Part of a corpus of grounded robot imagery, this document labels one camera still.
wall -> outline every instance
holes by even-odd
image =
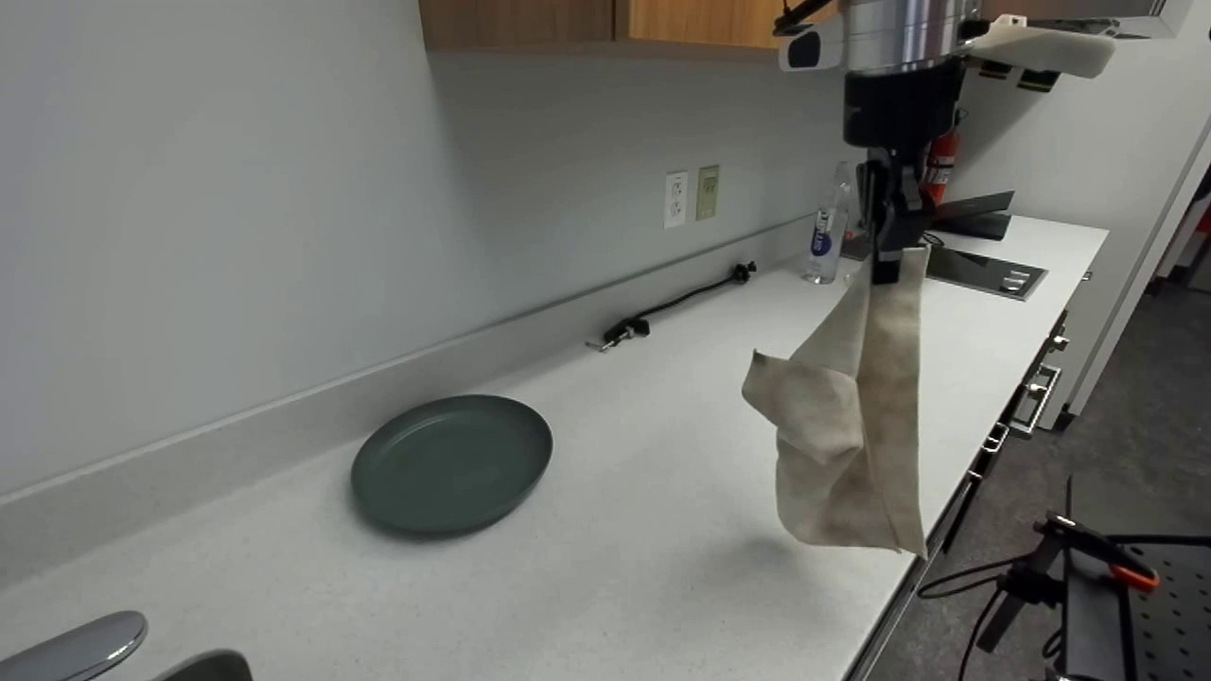
[[[1115,346],[1105,329],[1149,242],[1166,240],[1166,208],[1211,117],[1209,25],[1211,3],[1194,3],[1180,37],[1120,43],[1101,81],[1061,81],[1043,97],[987,81],[964,86],[959,196],[1017,189],[1017,211],[1112,231],[1071,309],[1055,409],[1083,385],[1101,337]]]
[[[413,0],[0,3],[0,494],[809,211],[839,81],[438,56]],[[723,211],[664,231],[664,175]]]

gray plate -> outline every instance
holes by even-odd
[[[419,406],[372,435],[351,467],[367,522],[403,536],[457,536],[510,516],[551,457],[546,419],[502,396]]]

electrical outlet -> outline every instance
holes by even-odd
[[[689,172],[668,175],[668,231],[689,222]]]
[[[695,208],[694,208],[695,221],[721,214],[721,180],[723,180],[721,162],[695,172]]]

countertop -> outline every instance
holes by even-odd
[[[1050,275],[1028,303],[925,288],[927,527],[1101,240],[1043,221],[1013,221],[1007,242],[946,240]],[[773,494],[776,433],[742,400],[752,347],[791,354],[839,296],[766,272],[660,317],[646,339],[568,347],[482,385],[535,406],[557,452],[536,493],[478,536],[367,530],[347,507],[347,444],[10,585],[0,658],[145,608],[153,636],[118,681],[215,648],[242,652],[256,681],[844,679],[912,558],[791,541]]]

wooden cabinet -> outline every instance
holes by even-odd
[[[660,45],[773,54],[785,0],[419,0],[428,49]]]

